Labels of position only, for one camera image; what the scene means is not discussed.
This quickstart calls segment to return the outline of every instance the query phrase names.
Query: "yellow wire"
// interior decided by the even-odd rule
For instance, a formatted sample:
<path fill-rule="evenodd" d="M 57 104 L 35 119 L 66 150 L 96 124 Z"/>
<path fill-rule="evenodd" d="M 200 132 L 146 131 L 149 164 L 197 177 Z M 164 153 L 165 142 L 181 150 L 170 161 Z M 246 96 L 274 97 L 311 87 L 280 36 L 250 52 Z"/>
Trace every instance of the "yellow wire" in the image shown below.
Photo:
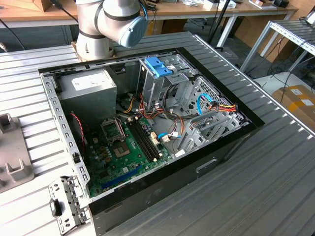
<path fill-rule="evenodd" d="M 134 98 L 132 98 L 132 100 L 131 100 L 131 102 L 130 102 L 130 106 L 129 106 L 129 108 L 127 109 L 127 110 L 125 110 L 123 113 L 128 113 L 128 112 L 130 112 L 131 111 L 131 109 L 132 109 L 132 104 L 133 104 L 133 101 L 134 101 L 135 99 Z"/>
<path fill-rule="evenodd" d="M 233 106 L 227 106 L 227 105 L 220 105 L 221 107 L 235 107 L 235 105 Z"/>

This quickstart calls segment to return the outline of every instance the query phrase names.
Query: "motherboard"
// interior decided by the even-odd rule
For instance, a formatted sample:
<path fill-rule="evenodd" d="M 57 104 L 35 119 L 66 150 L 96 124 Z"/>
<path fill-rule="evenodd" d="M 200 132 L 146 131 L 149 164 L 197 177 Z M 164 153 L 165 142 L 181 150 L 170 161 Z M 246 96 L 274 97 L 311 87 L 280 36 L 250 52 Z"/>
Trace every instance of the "motherboard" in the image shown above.
<path fill-rule="evenodd" d="M 91 197 L 172 158 L 163 144 L 153 139 L 154 131 L 144 117 L 125 122 L 105 121 L 99 130 L 85 137 L 89 146 L 84 151 L 84 162 L 91 177 Z"/>

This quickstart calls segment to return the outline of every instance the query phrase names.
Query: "blue drive latch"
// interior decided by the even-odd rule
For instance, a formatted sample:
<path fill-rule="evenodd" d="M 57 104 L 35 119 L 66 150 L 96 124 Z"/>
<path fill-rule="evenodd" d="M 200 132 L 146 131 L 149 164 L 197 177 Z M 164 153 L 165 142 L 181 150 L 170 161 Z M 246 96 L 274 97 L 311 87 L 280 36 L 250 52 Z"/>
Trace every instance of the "blue drive latch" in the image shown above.
<path fill-rule="evenodd" d="M 164 62 L 160 61 L 157 57 L 145 58 L 144 61 L 153 71 L 153 73 L 159 78 L 173 74 L 173 71 L 167 69 L 164 65 Z"/>

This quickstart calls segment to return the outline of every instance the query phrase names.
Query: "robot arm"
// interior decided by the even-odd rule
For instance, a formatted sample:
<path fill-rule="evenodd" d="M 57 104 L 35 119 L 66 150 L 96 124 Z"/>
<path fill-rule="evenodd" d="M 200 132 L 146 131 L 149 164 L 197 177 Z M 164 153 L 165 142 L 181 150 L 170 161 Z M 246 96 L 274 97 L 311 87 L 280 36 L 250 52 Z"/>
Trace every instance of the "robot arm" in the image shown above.
<path fill-rule="evenodd" d="M 111 56 L 111 40 L 130 48 L 143 37 L 147 20 L 138 0 L 77 0 L 77 52 L 83 59 Z"/>

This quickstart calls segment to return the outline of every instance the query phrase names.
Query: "label sticker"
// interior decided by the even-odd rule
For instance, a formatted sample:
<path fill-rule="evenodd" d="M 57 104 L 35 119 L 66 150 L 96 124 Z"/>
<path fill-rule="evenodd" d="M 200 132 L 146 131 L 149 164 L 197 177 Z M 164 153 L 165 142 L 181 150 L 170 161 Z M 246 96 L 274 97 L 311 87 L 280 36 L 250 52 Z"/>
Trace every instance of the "label sticker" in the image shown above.
<path fill-rule="evenodd" d="M 174 70 L 174 69 L 175 69 L 175 66 L 169 65 L 169 66 L 167 66 L 166 68 L 169 69 L 169 70 Z"/>
<path fill-rule="evenodd" d="M 313 106 L 313 102 L 311 102 L 310 100 L 308 99 L 302 99 L 302 102 L 306 105 L 306 106 Z"/>
<path fill-rule="evenodd" d="M 297 88 L 295 89 L 291 89 L 292 93 L 294 93 L 295 95 L 302 95 L 302 92 L 300 90 L 298 90 Z"/>
<path fill-rule="evenodd" d="M 105 86 L 104 89 L 110 87 L 110 82 L 102 73 L 75 78 L 72 80 L 72 84 L 77 91 L 101 85 Z"/>

